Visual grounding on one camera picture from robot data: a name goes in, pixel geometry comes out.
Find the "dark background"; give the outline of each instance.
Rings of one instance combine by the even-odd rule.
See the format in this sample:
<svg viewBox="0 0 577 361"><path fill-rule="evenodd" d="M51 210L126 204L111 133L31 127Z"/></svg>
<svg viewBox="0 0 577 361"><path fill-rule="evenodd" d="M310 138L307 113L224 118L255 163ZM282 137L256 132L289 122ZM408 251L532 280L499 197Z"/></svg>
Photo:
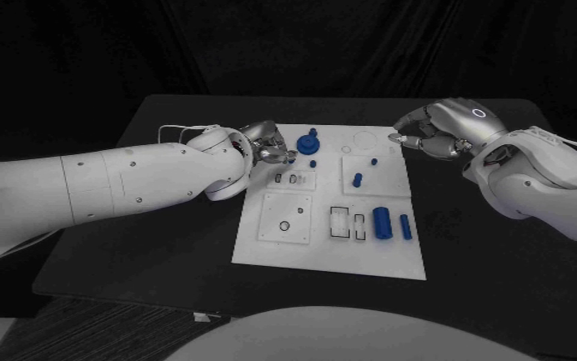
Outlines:
<svg viewBox="0 0 577 361"><path fill-rule="evenodd" d="M526 98L575 139L577 0L0 4L0 161L113 147L152 93ZM0 315L46 302L57 236L0 260Z"/></svg>

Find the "robotic hand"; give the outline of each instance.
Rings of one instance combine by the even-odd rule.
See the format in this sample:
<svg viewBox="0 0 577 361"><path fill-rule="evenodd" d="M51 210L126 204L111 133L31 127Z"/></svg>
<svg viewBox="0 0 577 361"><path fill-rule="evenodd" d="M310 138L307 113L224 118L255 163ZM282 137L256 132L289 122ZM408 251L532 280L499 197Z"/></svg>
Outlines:
<svg viewBox="0 0 577 361"><path fill-rule="evenodd" d="M160 142L167 127L183 128L177 143ZM188 129L203 132L181 144ZM248 187L258 161L295 156L263 121L239 130L162 125L157 144L0 163L0 256L59 228L168 207L201 191L212 201L227 199Z"/></svg>
<svg viewBox="0 0 577 361"><path fill-rule="evenodd" d="M425 138L393 133L389 140L432 158L473 155L462 176L512 219L536 217L577 240L577 151L536 126L509 132L496 115L473 100L445 98L408 113L393 124L418 123Z"/></svg>

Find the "black table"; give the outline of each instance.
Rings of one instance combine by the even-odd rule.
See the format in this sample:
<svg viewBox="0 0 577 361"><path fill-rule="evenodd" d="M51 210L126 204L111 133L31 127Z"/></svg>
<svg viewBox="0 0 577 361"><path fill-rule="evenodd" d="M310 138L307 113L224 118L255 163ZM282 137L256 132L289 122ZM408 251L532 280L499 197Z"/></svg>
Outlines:
<svg viewBox="0 0 577 361"><path fill-rule="evenodd" d="M432 99L149 96L118 147L155 143L162 124L390 126ZM509 130L548 129L533 103L478 100ZM177 141L162 129L161 141ZM451 163L403 149L426 281L232 264L243 193L64 231L34 293L246 316L274 308L370 308L442 323L525 353L577 357L577 243L530 218L504 218Z"/></svg>

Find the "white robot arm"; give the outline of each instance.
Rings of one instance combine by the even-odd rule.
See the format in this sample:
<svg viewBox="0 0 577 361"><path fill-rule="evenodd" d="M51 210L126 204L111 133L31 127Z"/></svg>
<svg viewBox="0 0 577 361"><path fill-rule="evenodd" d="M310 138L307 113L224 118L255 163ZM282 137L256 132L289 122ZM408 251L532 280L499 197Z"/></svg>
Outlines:
<svg viewBox="0 0 577 361"><path fill-rule="evenodd" d="M193 199L233 197L258 161L288 163L272 121L239 130L203 129L186 144L158 143L0 163L0 254L21 242L90 221L144 213Z"/></svg>
<svg viewBox="0 0 577 361"><path fill-rule="evenodd" d="M478 185L499 213L543 220L577 240L577 151L536 126L509 132L494 114L473 100L447 98L413 110L393 127L418 123L426 138L389 135L432 158L473 155L462 176Z"/></svg>

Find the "white board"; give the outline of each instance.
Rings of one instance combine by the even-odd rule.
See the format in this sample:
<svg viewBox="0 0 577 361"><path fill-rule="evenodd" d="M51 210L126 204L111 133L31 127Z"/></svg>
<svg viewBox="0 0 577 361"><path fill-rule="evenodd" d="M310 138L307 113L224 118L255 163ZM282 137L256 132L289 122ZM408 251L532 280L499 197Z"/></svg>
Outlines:
<svg viewBox="0 0 577 361"><path fill-rule="evenodd" d="M396 133L393 128L288 124L276 127L291 150L297 148L298 137L315 128L320 149L312 155L298 154L294 164L259 162L252 168L232 262L425 280L406 167L400 146L387 140L387 134ZM376 165L370 164L372 158L377 159ZM363 174L359 188L351 186L354 173ZM268 199L269 206L265 205L266 194L294 198L291 201L282 196ZM304 201L310 202L307 215L307 206L298 205ZM331 207L349 210L349 238L330 237ZM376 207L389 210L393 235L389 239L375 236L372 210ZM356 217L354 221L354 215L359 214L363 215L364 240L356 240L354 235L360 220ZM402 214L411 228L409 240L400 233Z"/></svg>

